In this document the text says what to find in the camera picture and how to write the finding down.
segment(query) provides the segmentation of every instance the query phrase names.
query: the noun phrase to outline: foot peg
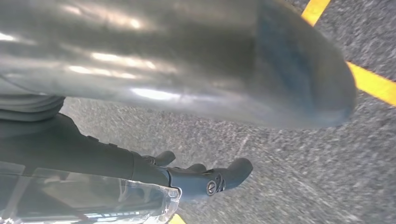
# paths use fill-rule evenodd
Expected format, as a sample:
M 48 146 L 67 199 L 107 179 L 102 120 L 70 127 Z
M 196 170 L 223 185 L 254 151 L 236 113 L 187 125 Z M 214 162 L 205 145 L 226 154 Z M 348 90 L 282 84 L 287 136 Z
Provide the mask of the foot peg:
M 252 163 L 245 158 L 234 160 L 228 168 L 207 170 L 203 164 L 194 164 L 186 169 L 161 167 L 175 159 L 172 152 L 164 152 L 157 157 L 144 156 L 148 163 L 166 170 L 169 175 L 169 187 L 178 188 L 181 199 L 191 200 L 213 196 L 218 192 L 238 187 L 252 172 Z

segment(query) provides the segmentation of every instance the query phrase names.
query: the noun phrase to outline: bolt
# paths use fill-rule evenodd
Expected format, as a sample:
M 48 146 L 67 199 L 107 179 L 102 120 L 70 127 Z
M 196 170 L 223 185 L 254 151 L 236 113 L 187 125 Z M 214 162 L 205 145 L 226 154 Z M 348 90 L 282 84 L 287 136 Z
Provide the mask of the bolt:
M 179 191 L 177 189 L 172 189 L 168 192 L 169 197 L 177 197 L 179 195 Z
M 146 156 L 143 156 L 143 158 L 148 164 L 153 164 L 153 165 L 156 164 L 156 159 L 152 156 L 146 155 Z
M 214 195 L 214 193 L 216 193 L 216 182 L 214 181 L 209 181 L 208 185 L 206 187 L 206 192 L 209 196 Z

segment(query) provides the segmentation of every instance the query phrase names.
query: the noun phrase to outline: chrome exhaust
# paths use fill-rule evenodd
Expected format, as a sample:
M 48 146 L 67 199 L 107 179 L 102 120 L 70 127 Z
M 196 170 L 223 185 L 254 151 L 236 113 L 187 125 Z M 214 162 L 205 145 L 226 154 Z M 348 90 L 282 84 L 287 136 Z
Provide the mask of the chrome exhaust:
M 0 96 L 26 94 L 316 128 L 346 121 L 356 88 L 282 0 L 2 0 Z

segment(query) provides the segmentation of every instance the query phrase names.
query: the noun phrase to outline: road marking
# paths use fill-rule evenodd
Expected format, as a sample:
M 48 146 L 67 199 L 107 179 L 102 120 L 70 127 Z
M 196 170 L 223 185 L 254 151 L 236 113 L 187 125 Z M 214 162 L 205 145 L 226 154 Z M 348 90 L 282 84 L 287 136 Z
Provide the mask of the road marking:
M 301 15 L 312 26 L 319 20 L 330 0 L 311 0 Z
M 378 99 L 396 106 L 396 83 L 348 62 L 356 86 Z
M 312 26 L 316 24 L 319 17 L 325 11 L 330 0 L 311 0 L 302 17 Z M 396 83 L 383 78 L 373 72 L 347 62 L 356 81 L 356 87 L 366 93 L 396 106 Z
M 178 214 L 175 214 L 173 218 L 169 221 L 169 224 L 186 224 L 186 223 L 182 220 L 182 218 Z

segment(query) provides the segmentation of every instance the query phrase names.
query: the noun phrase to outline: asphalt road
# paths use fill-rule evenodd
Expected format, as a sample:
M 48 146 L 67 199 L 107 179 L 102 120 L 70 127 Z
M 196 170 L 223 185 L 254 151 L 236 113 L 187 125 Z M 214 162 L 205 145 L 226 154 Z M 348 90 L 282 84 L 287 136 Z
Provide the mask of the asphalt road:
M 302 11 L 308 0 L 290 2 Z M 315 27 L 347 60 L 396 81 L 395 12 L 395 0 L 332 0 Z M 174 166 L 249 158 L 255 169 L 240 188 L 180 205 L 187 224 L 396 223 L 396 108 L 363 92 L 349 123 L 314 131 L 75 98 L 62 112 L 102 142 L 141 154 L 171 150 Z

